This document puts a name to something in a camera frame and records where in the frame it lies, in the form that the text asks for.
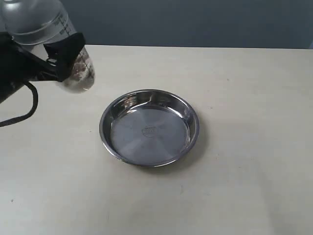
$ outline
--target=table surface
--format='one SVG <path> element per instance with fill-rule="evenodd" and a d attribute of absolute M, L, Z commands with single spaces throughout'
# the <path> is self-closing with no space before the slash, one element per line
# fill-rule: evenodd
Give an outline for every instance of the table surface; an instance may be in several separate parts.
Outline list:
<path fill-rule="evenodd" d="M 308 235 L 313 211 L 313 50 L 87 46 L 83 94 L 41 82 L 35 115 L 0 129 L 0 234 Z M 138 89 L 179 95 L 200 135 L 180 161 L 125 164 L 99 120 Z M 0 118 L 30 109 L 22 88 Z"/>

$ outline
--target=stainless steel bowl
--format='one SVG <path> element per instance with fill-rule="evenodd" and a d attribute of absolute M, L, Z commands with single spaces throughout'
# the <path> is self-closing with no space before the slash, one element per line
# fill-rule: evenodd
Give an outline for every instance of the stainless steel bowl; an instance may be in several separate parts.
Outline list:
<path fill-rule="evenodd" d="M 100 121 L 106 149 L 133 165 L 162 166 L 185 155 L 195 144 L 199 120 L 175 94 L 139 90 L 113 101 Z"/>

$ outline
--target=plastic water bottle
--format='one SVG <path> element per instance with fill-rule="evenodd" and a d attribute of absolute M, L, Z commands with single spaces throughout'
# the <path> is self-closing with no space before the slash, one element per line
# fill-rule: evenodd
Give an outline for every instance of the plastic water bottle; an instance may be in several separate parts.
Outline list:
<path fill-rule="evenodd" d="M 1 15 L 13 40 L 37 57 L 46 60 L 43 44 L 60 41 L 75 33 L 59 0 L 2 0 Z M 85 48 L 61 86 L 72 92 L 88 90 L 94 84 L 94 68 Z"/>

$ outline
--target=gray wall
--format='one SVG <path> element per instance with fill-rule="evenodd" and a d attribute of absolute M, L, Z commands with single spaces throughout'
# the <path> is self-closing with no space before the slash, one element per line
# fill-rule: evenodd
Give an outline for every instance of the gray wall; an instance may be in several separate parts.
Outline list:
<path fill-rule="evenodd" d="M 308 48 L 313 40 L 313 0 L 62 2 L 88 44 Z"/>

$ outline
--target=black strap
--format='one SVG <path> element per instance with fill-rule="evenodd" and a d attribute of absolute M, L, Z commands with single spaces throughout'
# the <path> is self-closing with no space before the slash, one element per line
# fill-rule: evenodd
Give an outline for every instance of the black strap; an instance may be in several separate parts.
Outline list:
<path fill-rule="evenodd" d="M 30 118 L 35 113 L 35 111 L 37 109 L 37 106 L 38 106 L 38 92 L 37 92 L 37 89 L 36 89 L 36 87 L 34 87 L 34 85 L 32 85 L 28 81 L 23 81 L 23 83 L 24 83 L 25 86 L 27 86 L 31 90 L 31 92 L 33 94 L 33 107 L 25 115 L 22 115 L 22 116 L 19 116 L 19 117 L 14 117 L 14 118 L 11 118 L 9 120 L 1 121 L 0 122 L 0 127 L 12 125 L 12 124 L 18 123 L 20 121 L 24 121 L 24 120 Z"/>

